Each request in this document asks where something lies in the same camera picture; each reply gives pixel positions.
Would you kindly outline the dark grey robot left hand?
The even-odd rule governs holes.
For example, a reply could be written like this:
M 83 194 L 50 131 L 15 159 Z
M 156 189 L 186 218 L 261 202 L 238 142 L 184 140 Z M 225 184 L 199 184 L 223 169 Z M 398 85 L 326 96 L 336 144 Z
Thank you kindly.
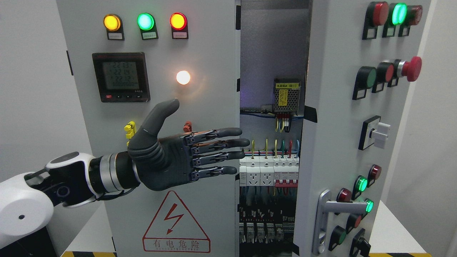
M 245 157 L 243 151 L 227 151 L 250 145 L 249 140 L 239 138 L 242 129 L 238 127 L 158 138 L 165 119 L 179 106 L 176 98 L 157 104 L 132 137 L 127 151 L 140 181 L 151 190 L 163 191 L 202 178 L 236 174 L 236 167 L 215 163 Z

